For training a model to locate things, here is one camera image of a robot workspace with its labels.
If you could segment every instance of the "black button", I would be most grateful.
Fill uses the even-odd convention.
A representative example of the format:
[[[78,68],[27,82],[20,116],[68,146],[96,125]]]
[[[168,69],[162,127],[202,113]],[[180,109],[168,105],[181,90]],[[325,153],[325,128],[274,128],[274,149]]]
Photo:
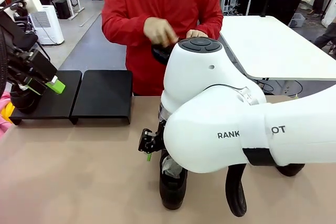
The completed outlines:
[[[211,41],[206,38],[193,38],[190,40],[190,43],[196,46],[208,46]]]
[[[187,48],[187,49],[193,50],[193,51],[200,51],[201,50],[201,47],[193,45],[189,42],[183,43],[182,46]]]
[[[220,44],[218,43],[212,43],[210,46],[205,47],[205,50],[207,51],[214,51],[220,47]]]

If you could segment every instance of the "person's left hand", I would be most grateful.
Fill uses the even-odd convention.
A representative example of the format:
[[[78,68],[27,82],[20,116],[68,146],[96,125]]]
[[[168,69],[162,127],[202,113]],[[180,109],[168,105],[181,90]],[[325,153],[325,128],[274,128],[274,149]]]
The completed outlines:
[[[191,37],[208,37],[204,32],[199,31],[199,30],[189,30],[187,32],[186,38],[191,38]]]

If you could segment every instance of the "plastic storage bin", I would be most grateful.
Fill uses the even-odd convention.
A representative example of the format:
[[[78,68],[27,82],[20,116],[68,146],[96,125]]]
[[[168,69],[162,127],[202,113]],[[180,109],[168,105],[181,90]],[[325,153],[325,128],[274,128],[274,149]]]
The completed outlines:
[[[289,23],[289,27],[302,27],[305,22],[305,17],[301,13],[294,13],[292,20]]]

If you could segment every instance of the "hand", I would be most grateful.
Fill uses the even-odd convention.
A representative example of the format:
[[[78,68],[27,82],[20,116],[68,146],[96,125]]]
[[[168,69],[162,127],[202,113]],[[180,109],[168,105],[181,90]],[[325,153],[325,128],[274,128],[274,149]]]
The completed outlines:
[[[150,17],[143,25],[143,33],[153,44],[161,44],[164,47],[175,44],[179,40],[167,20]]]
[[[189,30],[187,32],[187,39],[191,37],[208,37],[204,32],[199,30]]]

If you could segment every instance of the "person's right hand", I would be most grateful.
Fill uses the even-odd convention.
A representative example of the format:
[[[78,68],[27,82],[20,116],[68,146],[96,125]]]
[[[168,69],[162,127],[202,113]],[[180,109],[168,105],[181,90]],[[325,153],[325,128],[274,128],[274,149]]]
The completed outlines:
[[[146,19],[143,33],[153,44],[161,44],[164,47],[175,44],[179,40],[168,21],[161,18],[150,17]]]

